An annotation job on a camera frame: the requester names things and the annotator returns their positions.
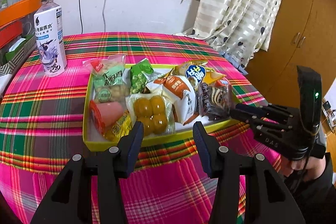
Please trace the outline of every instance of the snack package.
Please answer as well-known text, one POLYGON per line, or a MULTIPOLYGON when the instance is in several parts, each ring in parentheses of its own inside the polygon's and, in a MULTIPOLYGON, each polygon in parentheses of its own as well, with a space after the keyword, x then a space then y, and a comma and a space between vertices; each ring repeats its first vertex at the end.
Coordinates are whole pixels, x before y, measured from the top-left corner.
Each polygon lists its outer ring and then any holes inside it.
POLYGON ((111 129, 126 111, 126 102, 109 102, 96 104, 90 101, 89 110, 97 131, 103 136, 111 129))
POLYGON ((124 58, 124 55, 111 55, 107 59, 83 62, 83 66, 93 74, 96 104, 120 101, 129 95, 130 89, 123 82, 124 58))
POLYGON ((114 139, 120 139, 121 137, 128 135, 129 132, 132 129, 132 121, 131 121, 131 116, 128 112, 128 110, 126 110, 124 112, 124 115, 122 115, 122 117, 117 120, 109 130, 107 130, 107 132, 105 132, 103 134, 103 136, 112 141, 114 139))
POLYGON ((131 67, 131 94, 143 92, 148 82, 163 76, 154 71, 147 58, 141 60, 131 67))
POLYGON ((198 89, 198 111, 209 120, 223 119, 229 116, 231 106, 231 84, 226 78, 208 85, 201 82, 198 89))
POLYGON ((144 126, 144 136, 168 135, 175 133, 172 104, 162 92, 132 94, 126 102, 132 125, 140 121, 144 126))
POLYGON ((184 124, 193 116, 196 108, 196 94, 186 77, 168 76, 156 79, 146 87, 150 92, 163 91, 163 95, 174 105, 177 122, 184 124))
POLYGON ((194 90, 198 90, 201 81, 210 84, 225 75, 215 72, 213 69, 204 67, 208 63, 207 60, 191 60, 182 63, 172 69, 168 75, 181 75, 187 77, 194 90))

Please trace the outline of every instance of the person's hand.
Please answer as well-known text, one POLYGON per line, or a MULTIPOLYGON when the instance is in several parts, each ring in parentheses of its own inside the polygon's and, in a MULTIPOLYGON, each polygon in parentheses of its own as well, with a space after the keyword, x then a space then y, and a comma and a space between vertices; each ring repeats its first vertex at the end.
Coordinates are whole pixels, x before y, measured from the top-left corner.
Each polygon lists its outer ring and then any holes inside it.
MULTIPOLYGON (((280 163, 280 173, 285 177, 288 177, 293 171, 302 170, 305 165, 306 159, 301 159, 298 161, 290 161, 281 155, 281 163, 280 163)), ((306 170, 307 173, 303 177, 303 181, 309 181, 319 178, 324 169, 326 167, 326 158, 318 159, 314 157, 310 157, 306 170)))

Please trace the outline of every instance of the plaid tablecloth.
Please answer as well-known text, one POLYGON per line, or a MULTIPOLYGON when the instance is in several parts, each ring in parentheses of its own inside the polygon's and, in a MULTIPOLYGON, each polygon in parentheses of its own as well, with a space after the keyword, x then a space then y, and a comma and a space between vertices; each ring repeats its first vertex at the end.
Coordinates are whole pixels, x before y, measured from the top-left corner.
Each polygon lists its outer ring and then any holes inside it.
MULTIPOLYGON (((55 78, 44 75, 34 51, 14 77, 0 104, 0 191, 10 207, 29 223, 44 194, 68 159, 87 155, 82 141, 90 58, 126 54, 127 63, 147 57, 152 64, 180 64, 208 59, 209 67, 227 75, 239 100, 266 104, 262 95, 205 42, 150 33, 92 33, 64 38, 68 67, 55 78)), ((279 156, 253 140, 239 123, 214 133, 221 143, 243 155, 263 153, 275 168, 279 156)), ((121 180, 129 223, 205 223, 217 181, 203 172, 192 139, 142 148, 136 171, 121 180)), ((97 181, 93 179, 93 221, 99 223, 97 181)), ((242 222, 245 181, 241 177, 238 222, 242 222)))

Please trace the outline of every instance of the electrolyte water bottle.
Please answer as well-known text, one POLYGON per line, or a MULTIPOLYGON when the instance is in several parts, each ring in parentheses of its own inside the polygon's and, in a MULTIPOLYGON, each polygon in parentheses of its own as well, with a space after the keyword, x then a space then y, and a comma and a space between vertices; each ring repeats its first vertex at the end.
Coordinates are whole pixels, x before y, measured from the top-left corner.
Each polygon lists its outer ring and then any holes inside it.
POLYGON ((34 15, 37 50, 45 75, 60 75, 67 67, 62 29, 62 7, 54 0, 42 0, 34 15))

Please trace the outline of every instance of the curtain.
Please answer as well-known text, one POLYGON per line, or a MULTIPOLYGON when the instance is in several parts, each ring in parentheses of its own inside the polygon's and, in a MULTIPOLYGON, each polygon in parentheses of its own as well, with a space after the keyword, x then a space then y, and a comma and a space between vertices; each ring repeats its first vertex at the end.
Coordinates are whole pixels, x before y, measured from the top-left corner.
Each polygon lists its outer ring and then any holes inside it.
POLYGON ((206 40, 242 67, 267 50, 281 0, 200 0, 189 37, 206 40))

